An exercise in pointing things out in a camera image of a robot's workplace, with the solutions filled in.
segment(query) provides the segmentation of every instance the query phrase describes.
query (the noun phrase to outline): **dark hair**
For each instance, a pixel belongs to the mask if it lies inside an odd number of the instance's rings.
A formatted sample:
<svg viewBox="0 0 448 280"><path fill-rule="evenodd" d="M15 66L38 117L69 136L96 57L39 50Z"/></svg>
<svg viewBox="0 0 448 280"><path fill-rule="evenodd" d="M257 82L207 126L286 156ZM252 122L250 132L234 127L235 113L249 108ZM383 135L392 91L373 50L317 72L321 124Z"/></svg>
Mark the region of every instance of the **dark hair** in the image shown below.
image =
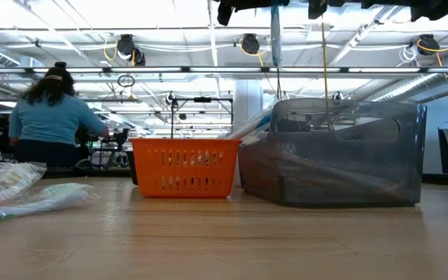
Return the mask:
<svg viewBox="0 0 448 280"><path fill-rule="evenodd" d="M46 94L47 103L54 106L60 103L64 94L75 96L74 79L66 70L64 62L57 62L53 68L50 68L44 78L32 85L24 94L23 99L29 104L43 101Z"/></svg>

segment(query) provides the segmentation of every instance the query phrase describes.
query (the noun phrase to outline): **orange plastic basket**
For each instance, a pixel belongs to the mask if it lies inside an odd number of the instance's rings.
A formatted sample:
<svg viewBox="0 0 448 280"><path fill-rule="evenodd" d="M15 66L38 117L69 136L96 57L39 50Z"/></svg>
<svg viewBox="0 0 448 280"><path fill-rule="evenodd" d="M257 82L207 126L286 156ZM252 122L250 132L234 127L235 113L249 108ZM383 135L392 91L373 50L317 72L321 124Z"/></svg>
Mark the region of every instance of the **orange plastic basket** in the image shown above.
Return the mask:
<svg viewBox="0 0 448 280"><path fill-rule="evenodd" d="M139 191L152 198L225 198L241 140L131 139Z"/></svg>

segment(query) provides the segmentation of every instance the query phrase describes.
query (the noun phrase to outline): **woman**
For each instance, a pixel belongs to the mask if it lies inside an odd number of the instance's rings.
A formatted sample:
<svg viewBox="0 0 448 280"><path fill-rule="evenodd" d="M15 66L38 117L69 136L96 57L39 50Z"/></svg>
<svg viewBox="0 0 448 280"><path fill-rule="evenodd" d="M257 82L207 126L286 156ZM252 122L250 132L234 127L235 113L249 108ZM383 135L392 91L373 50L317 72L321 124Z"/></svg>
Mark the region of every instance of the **woman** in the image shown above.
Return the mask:
<svg viewBox="0 0 448 280"><path fill-rule="evenodd" d="M75 147L79 125L108 136L107 126L87 104L74 97L74 80L65 66L57 62L13 109L9 137L19 162L72 167L80 160Z"/></svg>

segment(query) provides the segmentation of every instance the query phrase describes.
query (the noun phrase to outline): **desk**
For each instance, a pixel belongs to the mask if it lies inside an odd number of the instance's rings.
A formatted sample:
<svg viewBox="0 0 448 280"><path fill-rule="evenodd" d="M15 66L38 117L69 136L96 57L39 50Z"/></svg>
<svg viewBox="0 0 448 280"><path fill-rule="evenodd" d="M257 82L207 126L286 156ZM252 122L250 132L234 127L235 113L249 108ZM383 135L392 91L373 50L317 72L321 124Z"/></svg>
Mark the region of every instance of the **desk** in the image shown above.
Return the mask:
<svg viewBox="0 0 448 280"><path fill-rule="evenodd" d="M448 187L414 208L308 210L233 192L145 199L129 178L74 178L102 201L0 221L0 279L447 279Z"/></svg>

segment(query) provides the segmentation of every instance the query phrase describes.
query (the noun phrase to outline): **clear plastic wrap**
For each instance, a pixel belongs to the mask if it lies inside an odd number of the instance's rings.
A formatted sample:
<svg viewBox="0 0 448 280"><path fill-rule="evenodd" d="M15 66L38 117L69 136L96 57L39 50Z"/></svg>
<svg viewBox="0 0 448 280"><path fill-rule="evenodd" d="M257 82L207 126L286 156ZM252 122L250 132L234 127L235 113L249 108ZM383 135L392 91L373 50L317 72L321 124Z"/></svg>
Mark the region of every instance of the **clear plastic wrap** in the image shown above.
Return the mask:
<svg viewBox="0 0 448 280"><path fill-rule="evenodd" d="M220 138L241 139L243 136L248 135L252 131L255 131L255 129L269 124L269 122L271 122L271 112L273 106L274 105L261 111L259 114L253 116L250 120L237 121L233 125L233 127L227 131L228 133Z"/></svg>
<svg viewBox="0 0 448 280"><path fill-rule="evenodd" d="M35 184L45 171L46 167L32 163L0 163L0 205Z"/></svg>
<svg viewBox="0 0 448 280"><path fill-rule="evenodd" d="M0 206L0 219L79 207L95 198L98 196L93 193L93 187L86 184L29 187L11 202Z"/></svg>

